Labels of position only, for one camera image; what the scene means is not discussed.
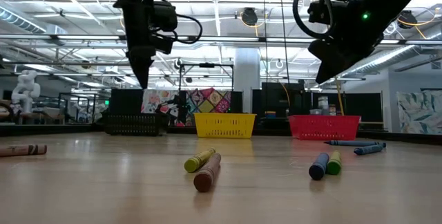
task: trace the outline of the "patterned fabric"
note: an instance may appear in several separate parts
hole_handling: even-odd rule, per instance
[[[402,133],[442,134],[442,91],[396,95]]]
[[[141,112],[154,113],[158,104],[172,100],[174,95],[178,95],[178,91],[144,90]],[[217,91],[214,88],[187,91],[186,101],[190,110],[187,113],[185,125],[195,126],[194,113],[226,113],[230,107],[230,98],[230,91]],[[173,105],[163,106],[161,112],[167,113],[169,107],[174,109]],[[170,114],[178,116],[176,110],[171,111]]]
[[[141,105],[141,113],[154,113],[158,105],[172,100],[178,91],[159,91],[159,90],[144,90],[143,105]],[[161,112],[166,113],[169,106],[163,106]]]

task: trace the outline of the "red basket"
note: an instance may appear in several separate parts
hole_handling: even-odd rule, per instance
[[[354,140],[360,116],[292,115],[291,134],[300,140]]]

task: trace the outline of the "yellow basket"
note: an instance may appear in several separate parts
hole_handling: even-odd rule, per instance
[[[250,138],[256,114],[194,113],[200,138]]]

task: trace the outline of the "black basket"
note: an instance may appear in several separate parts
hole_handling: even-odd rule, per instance
[[[161,116],[156,113],[108,114],[104,131],[111,135],[158,136],[164,133]]]

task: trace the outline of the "white column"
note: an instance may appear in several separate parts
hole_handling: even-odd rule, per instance
[[[252,89],[259,89],[261,85],[258,49],[238,48],[234,65],[234,90],[242,91],[242,111],[251,113]]]

